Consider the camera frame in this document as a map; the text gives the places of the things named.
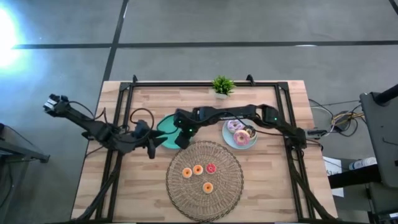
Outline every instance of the donut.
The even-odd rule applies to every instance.
[[[227,121],[226,126],[228,131],[230,131],[232,134],[235,133],[235,131],[242,130],[244,128],[244,125],[239,120],[229,120]]]
[[[208,174],[214,174],[216,172],[216,170],[217,170],[217,167],[214,164],[208,164],[206,166],[206,172]]]
[[[250,140],[253,140],[256,137],[257,132],[253,126],[247,125],[243,129],[250,135]]]
[[[234,134],[234,141],[239,146],[245,146],[250,142],[250,135],[244,130],[236,131]]]
[[[196,165],[193,167],[193,173],[195,175],[200,175],[203,173],[203,167],[201,165]]]
[[[182,176],[184,177],[184,178],[190,178],[191,176],[192,176],[192,170],[191,170],[191,168],[184,168],[183,170],[182,170]]]
[[[207,182],[203,184],[203,191],[206,194],[210,194],[213,191],[213,184]]]

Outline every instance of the wooden tabletop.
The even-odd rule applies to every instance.
[[[288,83],[297,126],[303,129],[313,128],[312,112],[304,82],[288,81]],[[119,84],[120,82],[104,82],[99,99],[97,115],[106,108],[110,121],[113,120],[115,112]],[[127,95],[124,96],[119,124],[123,120],[126,98]],[[131,112],[136,108],[147,108],[153,112],[155,124],[157,124],[165,115],[174,113],[176,108],[191,110],[197,106],[225,108],[248,104],[267,104],[277,108],[274,89],[237,87],[227,100],[217,100],[211,88],[208,87],[135,87]],[[150,124],[150,116],[145,111],[138,111],[133,117],[133,120],[137,119],[145,119]],[[261,134],[258,135],[257,143],[252,148],[239,151],[231,149],[224,142],[221,135],[222,125],[223,123],[219,122],[216,125],[201,128],[194,137],[196,141],[214,141],[226,146],[242,165],[244,190],[241,199],[230,214],[217,222],[297,221],[282,137]],[[266,131],[277,133],[273,129]],[[91,142],[88,152],[99,146],[97,142]],[[174,208],[165,187],[166,170],[176,152],[176,150],[159,146],[155,159],[149,159],[146,149],[142,148],[137,148],[124,156],[114,222],[191,221]],[[106,150],[101,149],[85,160],[72,212],[73,218],[81,215],[98,193],[105,158]],[[326,210],[337,217],[320,148],[308,146],[305,149],[304,160],[312,192]],[[304,214],[307,214],[302,192],[300,192],[300,198]],[[105,208],[108,207],[108,202],[109,197],[106,197]]]

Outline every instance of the wicker tray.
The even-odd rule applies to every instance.
[[[217,170],[183,178],[186,167],[213,163]],[[212,193],[202,191],[205,182],[213,184]],[[186,217],[198,222],[210,222],[228,214],[242,194],[243,172],[235,156],[227,148],[210,141],[199,141],[180,150],[172,159],[166,173],[166,188],[175,206]]]

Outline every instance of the light blue plate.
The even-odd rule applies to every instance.
[[[173,117],[173,116],[167,117],[167,116],[165,116],[165,117],[162,119],[162,121],[160,121],[160,122],[162,122],[162,123],[159,125],[158,130],[159,130],[159,131],[164,131],[164,132],[166,132],[166,133],[171,133],[171,132],[175,131],[175,129],[176,129],[177,127],[174,126],[174,117]],[[180,132],[181,132],[181,129],[179,128],[179,129],[178,129],[175,133],[173,133],[173,134],[164,134],[164,135],[162,135],[161,137],[167,137],[167,140],[164,141],[164,142],[162,143],[162,145],[163,145],[164,147],[166,147],[166,148],[169,148],[169,149],[180,149],[180,146],[178,146],[178,145],[176,145],[176,144],[174,143],[175,139],[178,137],[178,135],[180,134]]]
[[[251,120],[249,120],[249,119],[242,119],[242,121],[243,121],[245,124],[251,125],[251,126],[254,127],[254,122],[253,122],[253,121],[251,121]],[[225,142],[226,142],[229,146],[231,146],[232,148],[234,148],[234,149],[249,149],[249,148],[252,147],[252,146],[256,143],[256,141],[257,141],[257,135],[256,135],[256,137],[255,137],[252,141],[250,141],[249,144],[247,144],[247,145],[245,145],[245,146],[239,146],[239,145],[237,145],[237,144],[235,143],[235,141],[234,141],[234,134],[232,134],[230,131],[228,131],[228,128],[227,128],[227,121],[224,122],[222,132],[223,132],[223,138],[224,138]]]

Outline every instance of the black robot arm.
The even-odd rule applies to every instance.
[[[72,108],[66,96],[51,94],[43,105],[44,111],[53,117],[66,118],[79,125],[85,133],[84,137],[93,136],[102,146],[110,150],[117,150],[123,154],[129,153],[137,147],[146,147],[150,159],[155,157],[155,149],[167,138],[158,138],[162,131],[152,131],[148,124],[139,120],[134,131],[122,133],[122,129],[111,123],[95,121],[78,110]]]
[[[174,125],[181,128],[175,143],[182,149],[189,145],[189,139],[199,128],[229,119],[250,119],[262,128],[275,128],[287,136],[295,147],[307,147],[305,131],[287,123],[279,112],[268,105],[247,105],[235,108],[216,109],[210,106],[194,108],[192,112],[177,109],[174,115]]]

